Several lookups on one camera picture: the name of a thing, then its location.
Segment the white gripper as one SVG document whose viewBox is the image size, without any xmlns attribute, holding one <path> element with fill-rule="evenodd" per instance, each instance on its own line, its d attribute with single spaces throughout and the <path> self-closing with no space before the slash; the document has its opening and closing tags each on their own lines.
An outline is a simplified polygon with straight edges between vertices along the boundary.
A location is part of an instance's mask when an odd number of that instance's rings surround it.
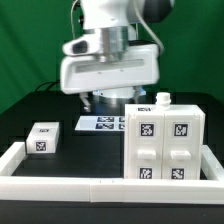
<svg viewBox="0 0 224 224">
<path fill-rule="evenodd" d="M 80 93 L 84 110 L 91 112 L 88 93 L 96 90 L 117 89 L 134 86 L 135 102 L 143 95 L 141 85 L 154 84 L 159 79 L 156 44 L 140 44 L 131 41 L 127 51 L 117 61 L 100 62 L 88 51 L 90 38 L 67 42 L 62 49 L 66 57 L 61 62 L 60 86 L 65 94 Z"/>
</svg>

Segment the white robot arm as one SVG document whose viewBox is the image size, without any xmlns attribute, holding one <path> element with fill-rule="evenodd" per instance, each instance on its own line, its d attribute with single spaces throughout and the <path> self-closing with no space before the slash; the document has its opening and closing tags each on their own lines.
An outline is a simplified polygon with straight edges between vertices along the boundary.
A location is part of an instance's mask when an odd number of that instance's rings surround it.
<svg viewBox="0 0 224 224">
<path fill-rule="evenodd" d="M 89 111 L 88 94 L 113 101 L 140 96 L 143 85 L 159 79 L 158 57 L 164 46 L 157 36 L 151 43 L 136 39 L 132 25 L 158 23 L 175 0 L 80 0 L 84 34 L 62 46 L 60 87 L 77 93 Z"/>
</svg>

